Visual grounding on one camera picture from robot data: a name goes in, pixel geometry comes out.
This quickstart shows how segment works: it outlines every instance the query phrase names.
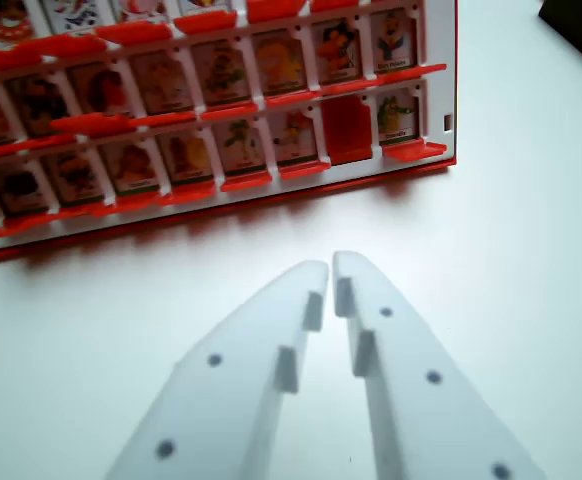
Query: white table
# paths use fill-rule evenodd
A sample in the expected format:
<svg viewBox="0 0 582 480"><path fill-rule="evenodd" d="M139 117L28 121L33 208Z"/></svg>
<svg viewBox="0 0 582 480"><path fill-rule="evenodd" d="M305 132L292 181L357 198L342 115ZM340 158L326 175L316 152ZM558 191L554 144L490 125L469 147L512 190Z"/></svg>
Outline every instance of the white table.
<svg viewBox="0 0 582 480"><path fill-rule="evenodd" d="M582 56L539 7L461 2L446 174L0 264L0 480L101 479L187 349L336 249L382 266L548 478L582 479ZM331 310L305 360L270 479L373 478Z"/></svg>

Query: white surface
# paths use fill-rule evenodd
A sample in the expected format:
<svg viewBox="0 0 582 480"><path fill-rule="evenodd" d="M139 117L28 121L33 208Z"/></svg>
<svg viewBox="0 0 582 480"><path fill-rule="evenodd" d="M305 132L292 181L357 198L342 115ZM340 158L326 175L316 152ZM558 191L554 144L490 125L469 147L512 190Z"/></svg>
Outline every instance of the white surface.
<svg viewBox="0 0 582 480"><path fill-rule="evenodd" d="M200 340L173 368L107 480L267 478L283 393L299 391L328 279L324 262L295 265ZM166 458L162 445L172 449Z"/></svg>
<svg viewBox="0 0 582 480"><path fill-rule="evenodd" d="M0 480L103 478L177 359L336 249L381 266L547 478L582 479L582 57L539 7L460 3L447 174L0 264ZM373 478L364 382L332 313L300 389L269 478Z"/></svg>
<svg viewBox="0 0 582 480"><path fill-rule="evenodd" d="M352 370L366 385L378 480L544 480L376 265L357 252L337 252L332 275Z"/></svg>

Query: guess who game board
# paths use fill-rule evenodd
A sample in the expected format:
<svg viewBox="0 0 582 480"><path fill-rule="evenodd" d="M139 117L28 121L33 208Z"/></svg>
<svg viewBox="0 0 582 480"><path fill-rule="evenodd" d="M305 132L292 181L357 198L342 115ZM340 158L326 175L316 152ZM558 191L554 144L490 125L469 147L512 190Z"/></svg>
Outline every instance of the guess who game board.
<svg viewBox="0 0 582 480"><path fill-rule="evenodd" d="M455 164L455 0L0 0L0 258Z"/></svg>

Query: black dot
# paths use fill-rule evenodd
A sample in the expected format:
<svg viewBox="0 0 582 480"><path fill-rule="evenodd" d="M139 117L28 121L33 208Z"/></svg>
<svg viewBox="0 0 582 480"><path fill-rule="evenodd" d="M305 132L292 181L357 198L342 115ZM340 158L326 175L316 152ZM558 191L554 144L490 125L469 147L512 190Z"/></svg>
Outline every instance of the black dot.
<svg viewBox="0 0 582 480"><path fill-rule="evenodd" d="M436 384L437 385L438 383L440 383L442 381L442 375L440 375L435 370L429 370L427 372L427 380L430 383L433 383L433 384Z"/></svg>
<svg viewBox="0 0 582 480"><path fill-rule="evenodd" d="M496 463L493 466L493 476L498 480L507 480L511 478L511 472L509 471L506 465Z"/></svg>
<svg viewBox="0 0 582 480"><path fill-rule="evenodd" d="M211 365L212 367L217 367L222 363L222 355L214 353L213 355L209 355L209 359L207 361L209 362L209 365Z"/></svg>
<svg viewBox="0 0 582 480"><path fill-rule="evenodd" d="M156 448L155 454L160 460L163 460L173 455L174 451L175 445L171 440L162 440L158 444L158 448Z"/></svg>

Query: white plastic piece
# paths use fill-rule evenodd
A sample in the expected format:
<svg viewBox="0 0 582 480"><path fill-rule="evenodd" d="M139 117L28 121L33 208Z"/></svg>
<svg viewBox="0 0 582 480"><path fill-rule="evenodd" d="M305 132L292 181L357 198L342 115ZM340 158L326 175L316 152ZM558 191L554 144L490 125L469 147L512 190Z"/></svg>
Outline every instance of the white plastic piece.
<svg viewBox="0 0 582 480"><path fill-rule="evenodd" d="M366 381L379 480L545 478L380 270L338 252L333 282L353 373Z"/></svg>
<svg viewBox="0 0 582 480"><path fill-rule="evenodd" d="M283 392L298 391L306 331L322 324L328 266L303 262L175 366L107 480L260 480Z"/></svg>

